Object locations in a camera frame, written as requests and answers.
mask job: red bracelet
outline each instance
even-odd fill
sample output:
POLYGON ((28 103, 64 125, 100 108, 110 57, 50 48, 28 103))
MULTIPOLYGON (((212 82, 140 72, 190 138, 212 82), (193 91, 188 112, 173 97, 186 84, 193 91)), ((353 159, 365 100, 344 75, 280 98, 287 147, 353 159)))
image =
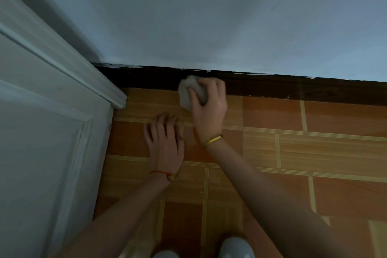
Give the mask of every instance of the red bracelet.
POLYGON ((175 180, 175 175, 172 174, 172 173, 166 173, 165 171, 151 171, 151 173, 161 173, 161 174, 165 174, 167 176, 167 179, 170 181, 170 182, 173 182, 175 180))

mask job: wooden baseboard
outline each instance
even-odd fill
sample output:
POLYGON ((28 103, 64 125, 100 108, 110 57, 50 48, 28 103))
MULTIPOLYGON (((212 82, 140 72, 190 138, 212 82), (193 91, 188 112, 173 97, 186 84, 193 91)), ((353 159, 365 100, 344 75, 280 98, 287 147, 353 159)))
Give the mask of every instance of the wooden baseboard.
POLYGON ((385 82, 162 67, 96 68, 119 88, 177 90, 181 79, 196 75, 224 80, 229 95, 387 106, 385 82))

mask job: forearm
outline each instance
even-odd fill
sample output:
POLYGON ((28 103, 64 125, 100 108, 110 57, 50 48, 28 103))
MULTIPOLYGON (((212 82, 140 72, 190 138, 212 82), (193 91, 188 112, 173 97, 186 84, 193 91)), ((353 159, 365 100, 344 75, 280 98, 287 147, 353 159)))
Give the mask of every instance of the forearm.
POLYGON ((327 224, 252 167, 223 139, 208 146, 226 176, 284 256, 347 257, 327 224))
POLYGON ((150 174, 133 192, 89 224, 58 258, 118 257, 147 207, 168 184, 164 174, 150 174))

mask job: hand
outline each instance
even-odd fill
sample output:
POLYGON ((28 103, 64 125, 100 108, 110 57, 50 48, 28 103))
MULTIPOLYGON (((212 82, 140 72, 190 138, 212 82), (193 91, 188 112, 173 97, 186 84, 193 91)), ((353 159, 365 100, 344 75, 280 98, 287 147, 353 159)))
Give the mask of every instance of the hand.
POLYGON ((223 119, 227 110, 226 85, 217 78, 201 78, 197 81, 205 85, 208 92, 206 105, 201 106, 197 94, 189 89, 195 129, 202 143, 222 133, 223 119))
POLYGON ((175 133, 176 116, 156 116, 150 126, 144 124, 145 141, 151 155, 151 171, 176 174, 184 158, 184 140, 175 133))

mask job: wall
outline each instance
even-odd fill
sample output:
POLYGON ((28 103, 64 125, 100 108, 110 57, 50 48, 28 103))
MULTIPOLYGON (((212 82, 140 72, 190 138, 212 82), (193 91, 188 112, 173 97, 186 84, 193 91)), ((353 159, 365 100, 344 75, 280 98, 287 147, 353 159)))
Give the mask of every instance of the wall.
POLYGON ((386 0, 24 0, 88 60, 387 81, 386 0))

